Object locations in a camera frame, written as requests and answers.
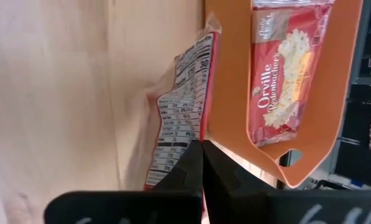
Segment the black equipment rack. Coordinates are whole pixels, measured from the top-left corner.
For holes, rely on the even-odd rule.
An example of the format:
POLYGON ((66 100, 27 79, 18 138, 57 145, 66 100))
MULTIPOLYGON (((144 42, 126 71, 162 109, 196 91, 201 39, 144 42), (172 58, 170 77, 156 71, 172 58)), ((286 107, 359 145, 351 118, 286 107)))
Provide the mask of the black equipment rack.
POLYGON ((342 126, 334 147, 333 174, 371 187, 371 0, 362 12, 350 71, 342 126))

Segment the orange plastic basket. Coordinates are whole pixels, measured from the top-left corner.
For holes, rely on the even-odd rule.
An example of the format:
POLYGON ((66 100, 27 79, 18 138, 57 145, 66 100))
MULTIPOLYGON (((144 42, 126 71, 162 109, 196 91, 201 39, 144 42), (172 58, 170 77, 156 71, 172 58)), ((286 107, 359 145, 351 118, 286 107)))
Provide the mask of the orange plastic basket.
POLYGON ((248 137, 251 0, 205 0, 222 26, 208 131, 219 144, 287 186, 329 155, 341 127, 364 0, 335 0, 296 138, 255 147, 248 137))

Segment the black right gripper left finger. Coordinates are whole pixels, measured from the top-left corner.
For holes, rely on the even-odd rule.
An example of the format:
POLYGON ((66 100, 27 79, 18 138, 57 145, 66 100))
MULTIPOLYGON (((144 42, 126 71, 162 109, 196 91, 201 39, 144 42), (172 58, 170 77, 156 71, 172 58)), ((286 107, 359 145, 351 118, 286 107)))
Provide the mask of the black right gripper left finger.
POLYGON ((73 191, 45 208, 45 224, 200 224, 203 148, 192 141, 173 169, 143 191, 73 191))

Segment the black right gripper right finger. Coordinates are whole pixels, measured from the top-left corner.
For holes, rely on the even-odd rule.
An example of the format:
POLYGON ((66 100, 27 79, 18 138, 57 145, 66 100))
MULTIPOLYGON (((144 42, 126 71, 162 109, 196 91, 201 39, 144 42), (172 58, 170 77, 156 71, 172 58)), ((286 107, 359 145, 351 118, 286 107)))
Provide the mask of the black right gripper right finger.
POLYGON ((371 190, 278 190, 203 141, 210 224, 371 224, 371 190))

